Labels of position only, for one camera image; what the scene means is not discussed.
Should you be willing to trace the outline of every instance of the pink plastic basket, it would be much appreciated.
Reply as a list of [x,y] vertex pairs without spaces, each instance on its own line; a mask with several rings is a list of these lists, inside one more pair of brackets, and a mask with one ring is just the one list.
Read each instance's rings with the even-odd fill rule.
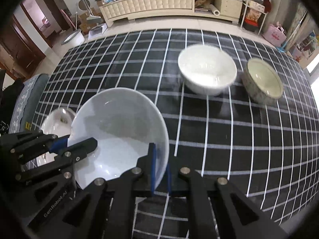
[[286,40],[286,35],[272,24],[269,25],[268,30],[263,34],[263,37],[275,47],[280,47]]

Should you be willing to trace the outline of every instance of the beige bowl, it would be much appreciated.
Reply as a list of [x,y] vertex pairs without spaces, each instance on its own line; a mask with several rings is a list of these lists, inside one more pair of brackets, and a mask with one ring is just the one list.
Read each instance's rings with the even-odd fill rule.
[[281,98],[284,87],[276,71],[265,61],[252,58],[242,75],[242,83],[257,103],[272,105]]

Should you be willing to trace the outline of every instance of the tufted cabinet door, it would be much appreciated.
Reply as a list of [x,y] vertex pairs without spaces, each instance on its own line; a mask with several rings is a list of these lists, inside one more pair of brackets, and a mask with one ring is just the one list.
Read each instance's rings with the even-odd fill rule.
[[104,8],[108,19],[118,16],[158,9],[192,9],[193,0],[123,0]]

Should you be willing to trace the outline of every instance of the paper roll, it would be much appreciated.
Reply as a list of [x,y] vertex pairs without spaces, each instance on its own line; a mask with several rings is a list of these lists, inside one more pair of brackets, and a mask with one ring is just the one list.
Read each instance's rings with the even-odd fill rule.
[[213,6],[212,4],[209,5],[210,9],[212,10],[212,13],[215,15],[215,16],[219,16],[221,14],[220,11],[217,10],[217,8],[215,6]]

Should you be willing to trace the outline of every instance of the tile floor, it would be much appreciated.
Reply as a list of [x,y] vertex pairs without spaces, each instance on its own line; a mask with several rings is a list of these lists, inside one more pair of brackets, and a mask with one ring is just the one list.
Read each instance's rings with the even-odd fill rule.
[[[221,33],[237,35],[253,41],[263,43],[273,47],[262,36],[258,36],[245,29],[240,29],[239,26],[233,25],[231,22],[215,19],[206,19],[203,17],[148,17],[128,21],[127,19],[116,21],[108,28],[103,35],[98,38],[112,36],[128,31],[148,30],[155,28],[191,28],[202,29],[208,31],[217,31]],[[54,43],[52,49],[47,53],[47,57],[39,64],[34,74],[47,73],[52,74],[55,67],[58,65],[64,54],[68,51],[68,46],[62,46],[61,42],[72,32],[72,29],[62,33]]]

